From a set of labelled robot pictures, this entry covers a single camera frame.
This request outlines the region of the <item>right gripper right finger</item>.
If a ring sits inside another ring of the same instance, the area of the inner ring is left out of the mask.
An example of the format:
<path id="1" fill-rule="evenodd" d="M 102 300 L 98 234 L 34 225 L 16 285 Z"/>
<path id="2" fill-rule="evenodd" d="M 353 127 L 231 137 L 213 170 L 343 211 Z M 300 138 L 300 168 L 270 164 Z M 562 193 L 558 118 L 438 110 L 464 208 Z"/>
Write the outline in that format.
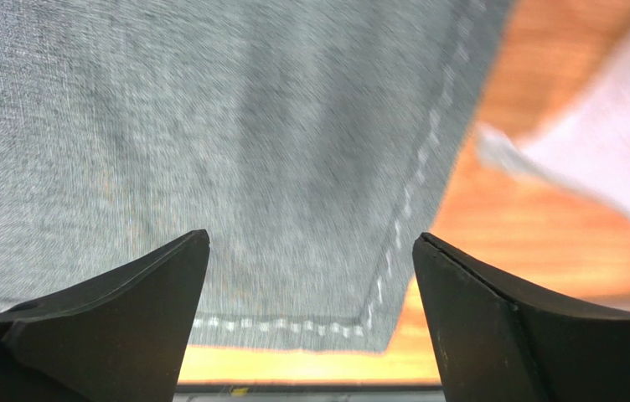
<path id="1" fill-rule="evenodd" d="M 551 291 L 428 233 L 412 259 L 449 401 L 630 401 L 630 312 Z"/>

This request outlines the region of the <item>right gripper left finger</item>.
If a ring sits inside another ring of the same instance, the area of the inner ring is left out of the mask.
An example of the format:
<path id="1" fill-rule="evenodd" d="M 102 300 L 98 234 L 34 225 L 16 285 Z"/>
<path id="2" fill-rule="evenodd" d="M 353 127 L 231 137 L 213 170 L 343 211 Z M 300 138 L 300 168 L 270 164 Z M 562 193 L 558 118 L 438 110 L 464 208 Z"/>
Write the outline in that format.
<path id="1" fill-rule="evenodd" d="M 170 401 L 209 260 L 194 230 L 0 313 L 0 401 Z"/>

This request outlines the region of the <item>grey stitched cloth napkin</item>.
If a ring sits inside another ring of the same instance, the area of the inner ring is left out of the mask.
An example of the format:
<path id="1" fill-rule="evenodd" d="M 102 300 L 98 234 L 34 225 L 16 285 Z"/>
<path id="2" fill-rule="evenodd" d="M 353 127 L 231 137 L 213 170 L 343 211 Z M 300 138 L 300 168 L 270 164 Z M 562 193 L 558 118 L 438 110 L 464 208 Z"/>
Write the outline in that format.
<path id="1" fill-rule="evenodd" d="M 0 1 L 0 312 L 194 229 L 191 341 L 384 351 L 509 1 Z"/>

